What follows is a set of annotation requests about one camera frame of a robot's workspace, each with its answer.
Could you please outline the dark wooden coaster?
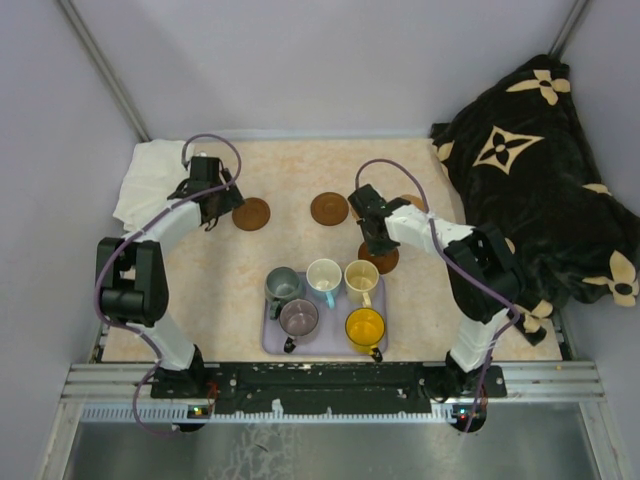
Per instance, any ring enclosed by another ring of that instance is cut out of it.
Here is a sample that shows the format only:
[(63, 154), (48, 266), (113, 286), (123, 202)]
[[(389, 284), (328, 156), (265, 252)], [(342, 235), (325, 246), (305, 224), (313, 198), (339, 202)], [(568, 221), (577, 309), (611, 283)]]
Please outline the dark wooden coaster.
[(250, 197), (244, 204), (232, 212), (234, 225), (243, 231), (257, 231), (270, 220), (271, 211), (268, 203), (257, 197)]
[(346, 219), (349, 213), (349, 204), (339, 193), (323, 192), (312, 200), (310, 212), (317, 223), (324, 226), (336, 226)]

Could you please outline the brown wooden coaster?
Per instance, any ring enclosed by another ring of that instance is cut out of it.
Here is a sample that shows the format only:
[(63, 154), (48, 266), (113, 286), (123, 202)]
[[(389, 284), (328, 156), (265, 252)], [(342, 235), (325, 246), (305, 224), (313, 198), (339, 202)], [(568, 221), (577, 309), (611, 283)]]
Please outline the brown wooden coaster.
[(399, 262), (398, 249), (394, 249), (384, 255), (372, 255), (365, 242), (359, 246), (357, 254), (359, 260), (366, 260), (372, 263), (380, 275), (386, 275), (393, 271)]

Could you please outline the light woven coaster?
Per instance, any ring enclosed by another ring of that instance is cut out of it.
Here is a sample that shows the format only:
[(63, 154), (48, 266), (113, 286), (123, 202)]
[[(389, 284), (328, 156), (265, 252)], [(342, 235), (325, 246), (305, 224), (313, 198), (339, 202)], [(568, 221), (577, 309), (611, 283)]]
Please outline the light woven coaster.
[(426, 212), (426, 208), (424, 206), (424, 202), (422, 201), (422, 199), (420, 197), (415, 196), (415, 195), (411, 195), (411, 194), (403, 194), (403, 195), (401, 195), (401, 198), (407, 200), (408, 202), (410, 202), (412, 205), (414, 205), (419, 210), (421, 210), (423, 212)]

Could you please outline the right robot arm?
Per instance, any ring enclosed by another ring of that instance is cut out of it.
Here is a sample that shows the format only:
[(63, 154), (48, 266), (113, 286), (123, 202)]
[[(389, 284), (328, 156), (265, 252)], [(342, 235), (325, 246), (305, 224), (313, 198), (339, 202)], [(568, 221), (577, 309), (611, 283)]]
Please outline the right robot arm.
[(496, 342), (502, 318), (516, 310), (515, 301), (525, 286), (504, 235), (489, 224), (451, 223), (404, 198), (387, 201), (370, 184), (356, 189), (348, 202), (371, 255), (387, 255), (410, 245), (445, 262), (462, 314), (457, 339), (448, 352), (454, 365), (446, 380), (454, 393), (470, 395), (482, 383), (480, 367)]

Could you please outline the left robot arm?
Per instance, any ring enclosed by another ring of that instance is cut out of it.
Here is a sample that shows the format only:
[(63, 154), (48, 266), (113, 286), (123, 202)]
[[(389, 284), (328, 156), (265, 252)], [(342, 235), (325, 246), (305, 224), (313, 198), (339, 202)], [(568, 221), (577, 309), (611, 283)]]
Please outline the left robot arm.
[(97, 246), (94, 306), (115, 328), (135, 333), (155, 352), (158, 366), (174, 371), (172, 383), (184, 395), (201, 394), (208, 373), (194, 364), (196, 345), (168, 313), (165, 256), (187, 234), (244, 204), (237, 176), (216, 157), (191, 158), (189, 176), (146, 225)]

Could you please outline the white folded cloth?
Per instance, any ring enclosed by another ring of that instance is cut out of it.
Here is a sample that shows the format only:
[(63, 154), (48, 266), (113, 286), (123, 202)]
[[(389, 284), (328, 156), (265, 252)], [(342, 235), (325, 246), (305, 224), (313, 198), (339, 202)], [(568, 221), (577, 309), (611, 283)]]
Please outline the white folded cloth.
[(113, 212), (125, 232), (146, 225), (164, 208), (178, 184), (189, 176), (181, 160), (184, 144), (156, 139), (135, 146)]

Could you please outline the cream mug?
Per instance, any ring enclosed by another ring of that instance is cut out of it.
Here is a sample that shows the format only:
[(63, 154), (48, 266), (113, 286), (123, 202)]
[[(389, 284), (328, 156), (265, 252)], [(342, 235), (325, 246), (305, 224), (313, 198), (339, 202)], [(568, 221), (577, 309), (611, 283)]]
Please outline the cream mug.
[(344, 271), (347, 298), (359, 307), (372, 308), (380, 274), (367, 260), (355, 260)]

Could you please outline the grey-green mug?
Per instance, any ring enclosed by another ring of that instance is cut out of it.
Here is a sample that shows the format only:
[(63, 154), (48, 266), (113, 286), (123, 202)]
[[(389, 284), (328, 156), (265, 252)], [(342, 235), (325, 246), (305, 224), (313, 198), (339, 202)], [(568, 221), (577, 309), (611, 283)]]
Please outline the grey-green mug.
[(269, 319), (277, 320), (286, 304), (302, 299), (305, 293), (304, 282), (295, 270), (284, 266), (273, 269), (264, 284)]

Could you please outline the yellow mug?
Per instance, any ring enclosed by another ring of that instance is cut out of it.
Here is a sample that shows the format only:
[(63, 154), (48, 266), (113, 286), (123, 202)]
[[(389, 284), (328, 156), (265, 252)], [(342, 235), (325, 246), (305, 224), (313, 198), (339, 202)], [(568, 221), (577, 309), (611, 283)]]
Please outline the yellow mug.
[(371, 357), (376, 363), (383, 361), (380, 343), (386, 334), (386, 323), (372, 308), (359, 308), (345, 320), (345, 334), (351, 348)]

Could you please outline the purple mug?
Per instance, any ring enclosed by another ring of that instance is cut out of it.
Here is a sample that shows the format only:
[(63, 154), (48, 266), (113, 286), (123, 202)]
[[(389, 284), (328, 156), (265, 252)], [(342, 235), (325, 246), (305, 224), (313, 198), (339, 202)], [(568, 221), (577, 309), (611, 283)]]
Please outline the purple mug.
[(286, 334), (283, 351), (291, 354), (298, 346), (315, 340), (319, 332), (319, 312), (309, 300), (292, 300), (282, 308), (278, 323)]

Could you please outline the lavender plastic tray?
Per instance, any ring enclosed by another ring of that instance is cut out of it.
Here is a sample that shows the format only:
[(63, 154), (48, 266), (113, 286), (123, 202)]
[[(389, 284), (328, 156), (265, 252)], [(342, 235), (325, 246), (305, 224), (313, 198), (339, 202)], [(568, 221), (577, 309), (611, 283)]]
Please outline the lavender plastic tray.
[[(291, 354), (311, 355), (311, 356), (353, 356), (362, 355), (355, 352), (349, 345), (345, 334), (345, 320), (347, 316), (356, 309), (364, 308), (352, 304), (347, 298), (346, 286), (343, 280), (340, 292), (337, 298), (337, 304), (334, 309), (329, 309), (323, 302), (316, 299), (306, 281), (306, 272), (297, 272), (305, 285), (305, 296), (302, 299), (311, 301), (319, 312), (319, 332), (314, 341), (306, 345), (298, 346)], [(386, 320), (386, 291), (383, 279), (380, 277), (377, 292), (373, 300), (373, 310), (381, 314), (386, 323), (386, 334), (388, 322)], [(283, 345), (286, 340), (286, 334), (281, 329), (278, 319), (270, 320), (267, 313), (268, 304), (265, 304), (265, 317), (263, 325), (262, 346), (264, 350), (270, 354), (286, 354), (283, 351)], [(386, 350), (387, 339), (386, 334), (381, 341), (379, 347), (382, 352)]]

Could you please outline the black floral blanket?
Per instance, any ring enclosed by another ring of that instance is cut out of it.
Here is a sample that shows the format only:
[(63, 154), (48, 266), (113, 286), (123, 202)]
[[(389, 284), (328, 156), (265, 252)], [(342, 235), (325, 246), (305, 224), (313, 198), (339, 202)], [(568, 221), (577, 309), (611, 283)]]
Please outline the black floral blanket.
[(569, 74), (537, 55), (429, 133), (466, 221), (495, 225), (524, 272), (517, 327), (534, 345), (569, 300), (639, 295), (639, 219), (599, 173)]

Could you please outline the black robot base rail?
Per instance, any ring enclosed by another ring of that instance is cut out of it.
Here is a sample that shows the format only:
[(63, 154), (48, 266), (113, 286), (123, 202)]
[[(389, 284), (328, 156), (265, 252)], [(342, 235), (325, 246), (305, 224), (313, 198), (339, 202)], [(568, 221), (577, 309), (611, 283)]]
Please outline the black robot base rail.
[(210, 400), (217, 414), (429, 413), (432, 401), (476, 394), (480, 372), (441, 362), (209, 363), (194, 373), (154, 374), (153, 399)]

